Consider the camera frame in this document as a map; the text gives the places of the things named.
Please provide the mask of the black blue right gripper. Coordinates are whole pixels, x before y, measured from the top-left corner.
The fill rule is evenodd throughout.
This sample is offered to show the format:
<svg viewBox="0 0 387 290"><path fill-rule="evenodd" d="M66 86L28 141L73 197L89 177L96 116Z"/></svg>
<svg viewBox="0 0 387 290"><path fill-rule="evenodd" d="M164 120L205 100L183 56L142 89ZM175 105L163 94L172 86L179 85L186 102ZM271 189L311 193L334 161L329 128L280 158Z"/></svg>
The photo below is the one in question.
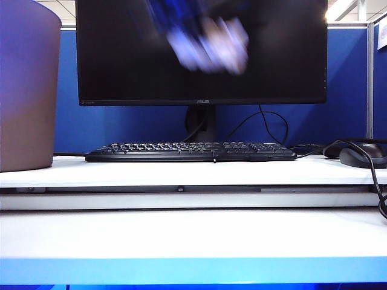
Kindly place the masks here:
<svg viewBox="0 0 387 290"><path fill-rule="evenodd" d="M202 19L218 5L218 1L153 0L149 11L156 29L161 33L182 30L202 33Z"/></svg>

